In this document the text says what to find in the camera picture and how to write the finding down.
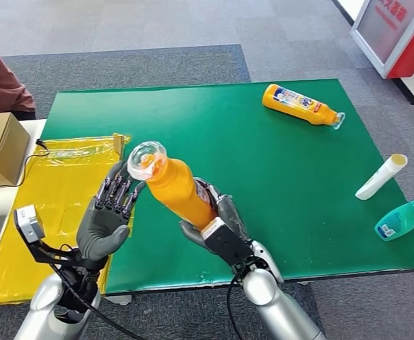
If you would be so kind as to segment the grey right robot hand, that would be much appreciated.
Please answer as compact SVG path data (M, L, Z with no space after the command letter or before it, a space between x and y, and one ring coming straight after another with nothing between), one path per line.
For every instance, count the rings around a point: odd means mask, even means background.
M222 193L202 178L196 178L195 183L207 192L217 216L203 231L181 220L179 225L185 237L230 265L252 254L252 241L231 195Z

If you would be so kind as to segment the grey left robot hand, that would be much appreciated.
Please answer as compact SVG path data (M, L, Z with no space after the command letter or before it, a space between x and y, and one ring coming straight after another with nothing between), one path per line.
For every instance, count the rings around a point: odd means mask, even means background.
M127 172L126 161L112 166L77 231L76 243L82 257L99 261L118 250L128 238L132 210L145 187L145 182Z

